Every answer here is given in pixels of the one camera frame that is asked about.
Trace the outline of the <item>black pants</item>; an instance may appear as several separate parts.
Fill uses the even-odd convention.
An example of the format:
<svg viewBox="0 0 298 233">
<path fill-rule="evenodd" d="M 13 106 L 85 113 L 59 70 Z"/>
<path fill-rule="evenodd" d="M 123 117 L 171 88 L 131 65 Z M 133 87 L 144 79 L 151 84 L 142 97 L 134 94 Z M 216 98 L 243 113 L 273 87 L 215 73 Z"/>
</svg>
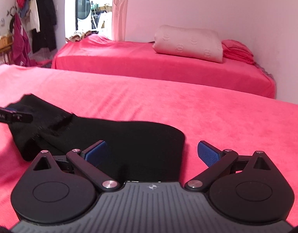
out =
<svg viewBox="0 0 298 233">
<path fill-rule="evenodd" d="M 9 125 L 14 143 L 27 162 L 42 150 L 62 156 L 103 140 L 108 149 L 95 156 L 95 165 L 118 182 L 179 180 L 185 135 L 177 128 L 153 122 L 83 118 L 32 94 L 8 108 L 33 116 L 29 124 Z"/>
</svg>

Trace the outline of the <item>red blanket on near bed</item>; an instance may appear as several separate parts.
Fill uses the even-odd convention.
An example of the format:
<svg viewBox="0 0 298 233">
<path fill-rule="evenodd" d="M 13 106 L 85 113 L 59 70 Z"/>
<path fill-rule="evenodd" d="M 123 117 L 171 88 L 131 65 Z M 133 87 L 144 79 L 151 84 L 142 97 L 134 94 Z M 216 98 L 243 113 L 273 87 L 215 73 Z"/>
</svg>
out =
<svg viewBox="0 0 298 233">
<path fill-rule="evenodd" d="M 242 155 L 262 150 L 291 185 L 288 221 L 298 225 L 298 105 L 203 85 L 0 66 L 0 106 L 33 94 L 69 113 L 108 120 L 167 124 L 186 137 L 181 181 L 205 169 L 200 140 Z"/>
</svg>

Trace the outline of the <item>magenta hanging garment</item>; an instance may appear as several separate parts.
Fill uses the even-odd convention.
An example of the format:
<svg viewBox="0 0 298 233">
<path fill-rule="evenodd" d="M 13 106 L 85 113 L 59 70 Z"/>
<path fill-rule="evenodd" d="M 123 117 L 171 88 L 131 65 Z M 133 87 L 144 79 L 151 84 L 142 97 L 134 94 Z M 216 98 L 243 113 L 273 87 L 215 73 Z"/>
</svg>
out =
<svg viewBox="0 0 298 233">
<path fill-rule="evenodd" d="M 29 53 L 31 47 L 29 44 L 29 37 L 21 23 L 18 14 L 14 16 L 14 33 L 13 33 L 13 45 L 12 45 L 12 55 L 15 65 L 18 66 L 31 66 L 31 60 L 29 58 Z"/>
</svg>

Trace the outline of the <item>wooden shelf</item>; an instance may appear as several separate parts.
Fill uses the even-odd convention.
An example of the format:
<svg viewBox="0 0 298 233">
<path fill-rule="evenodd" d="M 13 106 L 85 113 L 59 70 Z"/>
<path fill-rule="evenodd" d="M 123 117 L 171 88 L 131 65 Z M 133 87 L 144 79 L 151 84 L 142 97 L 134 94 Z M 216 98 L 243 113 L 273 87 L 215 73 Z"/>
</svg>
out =
<svg viewBox="0 0 298 233">
<path fill-rule="evenodd" d="M 13 35 L 8 34 L 0 38 L 0 65 L 11 64 Z"/>
</svg>

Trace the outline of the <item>black hanging coat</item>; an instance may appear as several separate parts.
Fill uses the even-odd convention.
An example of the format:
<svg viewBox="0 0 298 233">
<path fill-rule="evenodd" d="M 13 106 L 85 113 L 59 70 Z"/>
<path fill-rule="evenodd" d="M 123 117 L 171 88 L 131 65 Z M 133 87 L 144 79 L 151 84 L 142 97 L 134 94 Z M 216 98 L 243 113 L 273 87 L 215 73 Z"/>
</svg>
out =
<svg viewBox="0 0 298 233">
<path fill-rule="evenodd" d="M 32 52 L 36 53 L 41 48 L 53 51 L 57 48 L 54 27 L 57 24 L 56 11 L 53 0 L 37 0 L 40 31 L 32 30 Z"/>
</svg>

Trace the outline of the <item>white hanging shirt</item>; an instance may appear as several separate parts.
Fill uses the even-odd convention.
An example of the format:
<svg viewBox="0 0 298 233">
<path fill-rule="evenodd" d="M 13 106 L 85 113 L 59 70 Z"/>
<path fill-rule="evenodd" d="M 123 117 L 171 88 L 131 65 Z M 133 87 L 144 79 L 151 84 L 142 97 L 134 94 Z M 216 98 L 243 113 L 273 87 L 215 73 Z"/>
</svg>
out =
<svg viewBox="0 0 298 233">
<path fill-rule="evenodd" d="M 25 23 L 27 30 L 36 30 L 37 33 L 40 32 L 40 19 L 36 0 L 29 0 L 29 9 L 26 14 Z"/>
</svg>

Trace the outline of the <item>beige cloth on bed end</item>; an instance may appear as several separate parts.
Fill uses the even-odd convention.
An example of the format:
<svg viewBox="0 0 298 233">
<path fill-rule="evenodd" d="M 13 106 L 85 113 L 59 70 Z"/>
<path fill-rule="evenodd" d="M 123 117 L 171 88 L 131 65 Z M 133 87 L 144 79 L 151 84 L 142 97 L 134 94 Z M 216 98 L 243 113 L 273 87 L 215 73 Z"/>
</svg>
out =
<svg viewBox="0 0 298 233">
<path fill-rule="evenodd" d="M 86 32 L 76 31 L 70 37 L 66 37 L 65 41 L 66 41 L 66 43 L 68 43 L 68 42 L 75 43 L 75 42 L 81 41 L 82 39 L 84 39 L 90 35 L 98 34 L 98 33 L 99 33 L 99 31 L 97 31 L 97 30 L 88 30 Z"/>
</svg>

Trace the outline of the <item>far bed with red cover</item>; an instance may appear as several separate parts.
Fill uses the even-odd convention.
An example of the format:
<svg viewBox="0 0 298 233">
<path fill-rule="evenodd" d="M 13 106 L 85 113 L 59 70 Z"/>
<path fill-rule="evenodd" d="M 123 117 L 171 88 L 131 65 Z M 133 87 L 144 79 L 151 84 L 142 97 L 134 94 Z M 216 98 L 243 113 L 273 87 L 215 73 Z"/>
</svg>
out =
<svg viewBox="0 0 298 233">
<path fill-rule="evenodd" d="M 66 43 L 51 68 L 213 86 L 274 99 L 276 82 L 256 65 L 158 54 L 152 43 L 116 42 L 93 34 Z"/>
</svg>

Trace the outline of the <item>folded red blanket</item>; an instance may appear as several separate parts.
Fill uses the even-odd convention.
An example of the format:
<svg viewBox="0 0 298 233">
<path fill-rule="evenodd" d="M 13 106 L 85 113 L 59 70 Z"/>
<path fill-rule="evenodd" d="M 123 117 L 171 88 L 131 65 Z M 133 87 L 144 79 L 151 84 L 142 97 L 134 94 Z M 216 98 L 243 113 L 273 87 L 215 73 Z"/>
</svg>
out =
<svg viewBox="0 0 298 233">
<path fill-rule="evenodd" d="M 239 41 L 225 39 L 222 41 L 223 57 L 245 62 L 250 65 L 255 64 L 254 55 L 250 49 Z"/>
</svg>

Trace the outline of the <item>pale pink pillow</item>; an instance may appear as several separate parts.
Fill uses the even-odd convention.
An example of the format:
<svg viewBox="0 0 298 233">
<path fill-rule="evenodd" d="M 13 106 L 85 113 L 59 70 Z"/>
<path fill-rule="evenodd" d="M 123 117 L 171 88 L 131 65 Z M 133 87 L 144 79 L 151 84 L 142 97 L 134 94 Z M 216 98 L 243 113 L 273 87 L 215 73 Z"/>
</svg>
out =
<svg viewBox="0 0 298 233">
<path fill-rule="evenodd" d="M 162 25 L 155 33 L 153 49 L 159 54 L 223 62 L 219 35 L 208 29 Z"/>
</svg>

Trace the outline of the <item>washing machine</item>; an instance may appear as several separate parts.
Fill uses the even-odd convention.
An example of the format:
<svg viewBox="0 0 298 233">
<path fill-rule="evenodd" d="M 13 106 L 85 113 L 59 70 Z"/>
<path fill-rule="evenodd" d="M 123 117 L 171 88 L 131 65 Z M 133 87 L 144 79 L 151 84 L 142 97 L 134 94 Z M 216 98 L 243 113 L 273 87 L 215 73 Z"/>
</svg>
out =
<svg viewBox="0 0 298 233">
<path fill-rule="evenodd" d="M 86 19 L 91 12 L 90 0 L 77 0 L 77 18 Z"/>
</svg>

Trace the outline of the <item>pink curtain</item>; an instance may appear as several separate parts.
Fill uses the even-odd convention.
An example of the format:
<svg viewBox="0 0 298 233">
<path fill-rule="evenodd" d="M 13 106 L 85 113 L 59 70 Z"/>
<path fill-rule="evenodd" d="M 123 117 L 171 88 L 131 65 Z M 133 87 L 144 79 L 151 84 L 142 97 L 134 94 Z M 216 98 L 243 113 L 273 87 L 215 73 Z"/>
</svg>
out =
<svg viewBox="0 0 298 233">
<path fill-rule="evenodd" d="M 113 0 L 112 3 L 112 38 L 125 41 L 126 15 L 128 0 Z"/>
</svg>

